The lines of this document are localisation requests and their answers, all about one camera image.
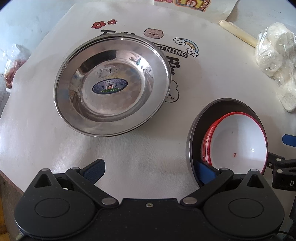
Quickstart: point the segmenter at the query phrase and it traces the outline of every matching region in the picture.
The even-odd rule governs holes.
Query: wooden stick
[[[256,47],[257,39],[243,31],[239,27],[235,26],[233,23],[221,20],[219,22],[219,25],[222,28],[226,29],[228,32],[232,33],[233,35],[241,39],[242,41],[246,42],[247,44],[253,46],[254,48]]]

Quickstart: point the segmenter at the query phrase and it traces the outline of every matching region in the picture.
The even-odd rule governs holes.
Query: stainless steel plate
[[[66,59],[57,75],[54,102],[76,131],[114,136],[152,117],[170,81],[168,61],[153,43],[134,35],[106,34]]]

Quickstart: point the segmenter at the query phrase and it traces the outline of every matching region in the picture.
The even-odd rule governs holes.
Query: screw
[[[153,207],[152,203],[146,203],[146,207]]]
[[[102,204],[104,205],[113,205],[116,203],[116,199],[113,197],[105,197],[102,199]]]
[[[197,200],[194,197],[185,197],[185,198],[183,198],[183,203],[185,203],[187,205],[196,204]]]

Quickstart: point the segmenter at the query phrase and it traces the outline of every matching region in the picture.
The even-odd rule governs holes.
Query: plastic bag
[[[4,71],[6,87],[11,89],[13,77],[16,71],[30,57],[30,51],[22,45],[14,44],[9,50],[3,53],[3,59],[7,59]]]
[[[296,36],[282,23],[274,23],[259,34],[255,49],[259,68],[279,87],[278,97],[286,109],[296,109]]]

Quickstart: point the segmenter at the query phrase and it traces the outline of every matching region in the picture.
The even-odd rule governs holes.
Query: blue oval label
[[[123,79],[108,79],[100,81],[93,86],[93,92],[96,94],[113,94],[123,90],[128,86],[128,82]]]

